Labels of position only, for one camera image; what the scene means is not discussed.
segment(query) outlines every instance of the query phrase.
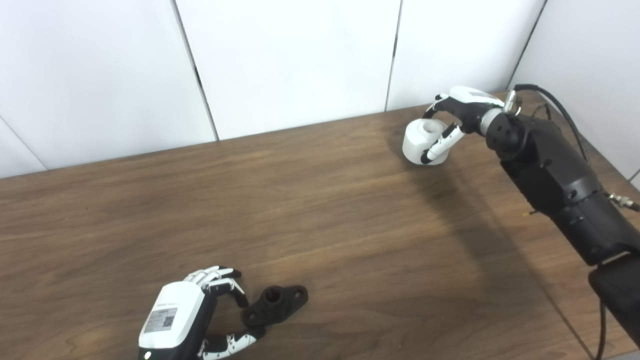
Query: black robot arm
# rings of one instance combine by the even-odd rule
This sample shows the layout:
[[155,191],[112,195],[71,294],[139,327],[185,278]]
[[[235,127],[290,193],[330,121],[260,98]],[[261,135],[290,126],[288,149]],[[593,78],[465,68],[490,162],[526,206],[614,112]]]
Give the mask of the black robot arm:
[[[542,92],[570,119],[546,90],[535,85],[515,90]],[[586,156],[549,120],[508,113],[507,106],[456,105],[432,108],[462,115],[467,131],[485,136],[529,204],[555,223],[585,263],[598,265],[589,275],[591,287],[640,348],[640,232],[611,203]]]

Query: wood grain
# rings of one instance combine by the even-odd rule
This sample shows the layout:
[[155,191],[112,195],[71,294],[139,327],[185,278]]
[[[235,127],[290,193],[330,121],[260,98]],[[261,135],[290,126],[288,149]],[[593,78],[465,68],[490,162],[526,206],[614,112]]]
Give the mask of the wood grain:
[[[133,358],[161,286],[220,264],[250,300],[310,293],[236,359],[585,358],[555,304],[591,343],[588,269],[547,219],[521,217],[481,137],[409,164],[404,127],[423,110],[1,180],[1,357]],[[223,299],[211,333],[240,328]]]

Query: cable connector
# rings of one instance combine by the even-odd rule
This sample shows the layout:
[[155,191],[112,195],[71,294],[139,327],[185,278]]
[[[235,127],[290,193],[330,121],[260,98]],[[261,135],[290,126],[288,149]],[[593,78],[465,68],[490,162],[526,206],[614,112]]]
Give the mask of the cable connector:
[[616,195],[615,193],[607,193],[607,197],[619,208],[626,208],[640,213],[640,204],[634,202],[627,196]]

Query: robotic hand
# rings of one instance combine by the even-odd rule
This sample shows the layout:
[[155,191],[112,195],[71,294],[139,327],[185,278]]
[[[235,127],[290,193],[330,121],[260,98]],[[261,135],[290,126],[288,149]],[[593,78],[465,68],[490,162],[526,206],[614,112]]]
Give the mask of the robotic hand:
[[138,360],[214,360],[235,354],[265,334],[255,327],[205,339],[218,297],[230,293],[239,307],[249,302],[235,279],[241,273],[212,266],[163,286],[138,338]]
[[579,142],[582,156],[550,120],[511,113],[515,93],[534,90],[549,98],[577,135],[571,116],[548,91],[516,85],[506,102],[463,86],[436,96],[423,118],[438,111],[458,118],[422,155],[429,163],[465,134],[486,138],[500,165],[536,212],[555,223],[588,265],[598,265],[589,283],[627,334],[640,347],[640,233],[616,209],[640,210],[628,198],[604,191]]

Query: robotic finger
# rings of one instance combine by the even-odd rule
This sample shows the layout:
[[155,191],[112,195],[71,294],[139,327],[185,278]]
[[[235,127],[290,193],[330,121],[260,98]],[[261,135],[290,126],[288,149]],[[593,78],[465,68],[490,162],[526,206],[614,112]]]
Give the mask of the robotic finger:
[[231,356],[255,343],[266,333],[264,327],[256,327],[229,335],[214,336],[202,342],[197,360],[217,360]]

